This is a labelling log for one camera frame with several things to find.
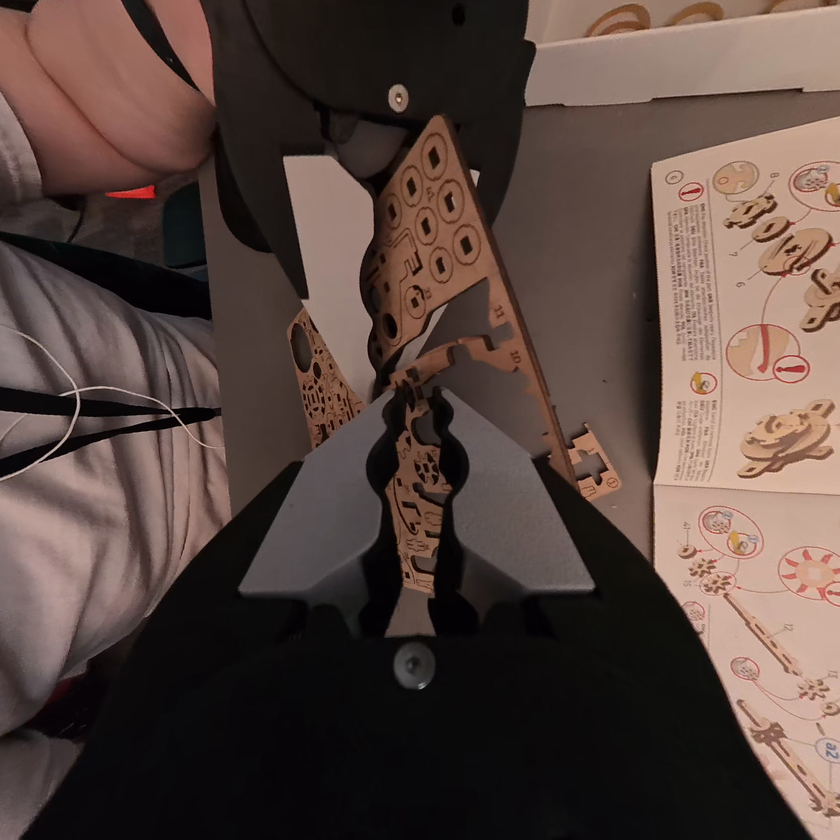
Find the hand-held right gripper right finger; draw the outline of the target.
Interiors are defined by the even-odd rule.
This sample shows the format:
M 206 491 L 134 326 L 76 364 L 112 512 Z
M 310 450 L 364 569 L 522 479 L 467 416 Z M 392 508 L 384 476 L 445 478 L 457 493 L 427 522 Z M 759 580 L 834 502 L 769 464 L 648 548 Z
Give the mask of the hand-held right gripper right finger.
M 590 595 L 595 582 L 529 452 L 449 389 L 430 400 L 451 487 L 429 600 L 433 624 L 479 624 L 503 603 Z

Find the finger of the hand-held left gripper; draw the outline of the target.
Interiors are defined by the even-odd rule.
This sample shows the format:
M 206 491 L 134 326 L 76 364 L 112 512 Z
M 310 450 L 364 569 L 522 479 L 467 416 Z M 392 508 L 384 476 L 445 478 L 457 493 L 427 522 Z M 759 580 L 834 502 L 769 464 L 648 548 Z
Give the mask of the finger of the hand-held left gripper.
M 308 284 L 303 305 L 347 385 L 367 403 L 375 370 L 361 270 L 374 236 L 371 195 L 332 156 L 290 155 L 283 163 Z
M 465 290 L 443 310 L 442 316 L 428 334 L 420 355 L 459 339 L 492 334 L 489 280 L 483 279 Z

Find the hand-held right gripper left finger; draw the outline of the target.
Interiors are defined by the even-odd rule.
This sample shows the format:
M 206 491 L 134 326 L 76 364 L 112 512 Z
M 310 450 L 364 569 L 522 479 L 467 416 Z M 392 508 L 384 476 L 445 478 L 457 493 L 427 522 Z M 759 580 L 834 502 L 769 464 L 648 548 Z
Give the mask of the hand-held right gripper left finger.
M 334 606 L 355 633 L 386 631 L 403 583 L 385 489 L 405 420 L 404 394 L 386 392 L 303 460 L 240 594 Z

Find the wooden sheet with round parts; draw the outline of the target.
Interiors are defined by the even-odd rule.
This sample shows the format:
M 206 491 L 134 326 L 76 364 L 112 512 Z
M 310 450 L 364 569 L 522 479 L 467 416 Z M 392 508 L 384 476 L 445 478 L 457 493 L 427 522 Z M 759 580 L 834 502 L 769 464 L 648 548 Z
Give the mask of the wooden sheet with round parts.
M 575 483 L 568 449 L 496 240 L 480 207 L 454 124 L 430 119 L 374 201 L 374 236 L 362 264 L 363 303 L 372 320 L 369 354 L 380 391 L 407 385 L 406 430 L 396 444 L 398 469 L 386 489 L 402 584 L 434 593 L 434 564 L 450 486 L 439 448 L 420 438 L 429 389 L 452 371 L 478 385 L 494 406 L 506 386 L 524 397 L 515 418 L 537 420 L 536 456 Z M 420 355 L 443 308 L 476 283 L 490 283 L 491 335 L 458 339 Z

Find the wooden sheet with large gear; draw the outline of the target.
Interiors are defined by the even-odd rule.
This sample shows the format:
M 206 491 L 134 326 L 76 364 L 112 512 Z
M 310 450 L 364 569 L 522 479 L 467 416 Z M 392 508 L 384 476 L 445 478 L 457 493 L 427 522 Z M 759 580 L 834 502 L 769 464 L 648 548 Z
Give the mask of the wooden sheet with large gear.
M 298 390 L 311 447 L 318 448 L 364 409 L 315 327 L 302 308 L 287 331 Z

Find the person's left forearm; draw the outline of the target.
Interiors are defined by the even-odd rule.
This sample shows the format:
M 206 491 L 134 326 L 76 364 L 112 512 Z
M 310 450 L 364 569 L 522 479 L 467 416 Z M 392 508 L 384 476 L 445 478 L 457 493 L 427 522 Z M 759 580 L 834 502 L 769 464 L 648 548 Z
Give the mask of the person's left forearm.
M 191 81 L 154 52 L 124 2 L 2 8 L 2 205 L 128 191 L 210 155 L 216 113 L 203 7 L 140 6 Z

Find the open instruction booklet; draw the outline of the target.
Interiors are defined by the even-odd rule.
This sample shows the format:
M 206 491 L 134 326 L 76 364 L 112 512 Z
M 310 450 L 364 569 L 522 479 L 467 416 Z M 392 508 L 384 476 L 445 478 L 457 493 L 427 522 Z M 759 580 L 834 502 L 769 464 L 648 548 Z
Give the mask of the open instruction booklet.
M 654 566 L 794 813 L 838 838 L 839 120 L 651 170 Z

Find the white cardboard box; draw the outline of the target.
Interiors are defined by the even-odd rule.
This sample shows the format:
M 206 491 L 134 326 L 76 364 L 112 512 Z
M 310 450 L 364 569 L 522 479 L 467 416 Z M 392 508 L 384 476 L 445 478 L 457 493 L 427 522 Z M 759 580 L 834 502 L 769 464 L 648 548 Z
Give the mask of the white cardboard box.
M 839 89 L 839 2 L 531 1 L 531 107 Z

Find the small wooden frame offcut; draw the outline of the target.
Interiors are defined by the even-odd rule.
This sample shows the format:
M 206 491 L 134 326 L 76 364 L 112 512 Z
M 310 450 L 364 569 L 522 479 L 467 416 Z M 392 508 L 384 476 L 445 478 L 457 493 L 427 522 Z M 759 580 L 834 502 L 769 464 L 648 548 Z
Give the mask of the small wooden frame offcut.
M 568 447 L 570 463 L 583 498 L 593 501 L 622 488 L 623 482 L 592 426 L 584 422 Z

